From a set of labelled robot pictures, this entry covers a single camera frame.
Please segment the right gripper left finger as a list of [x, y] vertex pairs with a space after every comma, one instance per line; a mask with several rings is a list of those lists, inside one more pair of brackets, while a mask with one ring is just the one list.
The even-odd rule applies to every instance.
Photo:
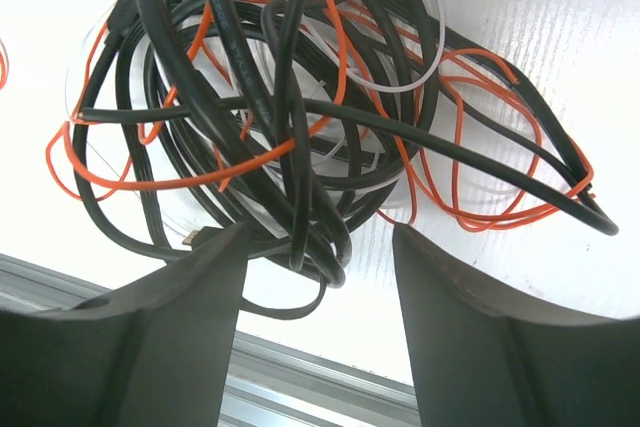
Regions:
[[237, 224], [70, 309], [1, 314], [5, 426], [214, 426], [248, 264]]

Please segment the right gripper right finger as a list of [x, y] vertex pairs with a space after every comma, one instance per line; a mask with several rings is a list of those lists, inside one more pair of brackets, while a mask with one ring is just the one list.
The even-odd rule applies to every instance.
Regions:
[[635, 426], [639, 322], [562, 307], [393, 231], [397, 290], [425, 426]]

